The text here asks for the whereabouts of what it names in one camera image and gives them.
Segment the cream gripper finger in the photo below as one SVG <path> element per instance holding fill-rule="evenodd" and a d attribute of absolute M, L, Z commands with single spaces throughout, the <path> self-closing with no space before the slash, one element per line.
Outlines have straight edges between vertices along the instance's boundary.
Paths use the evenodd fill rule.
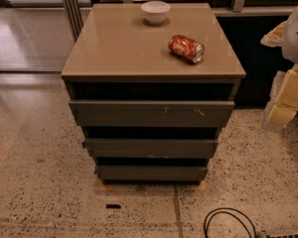
<path fill-rule="evenodd" d="M 298 113 L 298 63 L 287 72 L 277 71 L 269 96 L 262 127 L 271 132 L 278 132 Z"/>
<path fill-rule="evenodd" d="M 262 37 L 260 43 L 271 48 L 281 47 L 283 44 L 283 32 L 285 25 L 286 22 L 282 22 L 277 25 L 274 29 Z"/>

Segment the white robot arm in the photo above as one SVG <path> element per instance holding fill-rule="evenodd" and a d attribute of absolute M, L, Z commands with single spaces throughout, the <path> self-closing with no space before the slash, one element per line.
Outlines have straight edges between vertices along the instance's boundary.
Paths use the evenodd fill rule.
<path fill-rule="evenodd" d="M 270 100 L 264 109 L 262 127 L 277 132 L 298 113 L 298 6 L 288 19 L 266 34 L 264 46 L 280 47 L 282 56 L 294 63 L 287 72 L 278 70 L 271 86 Z"/>

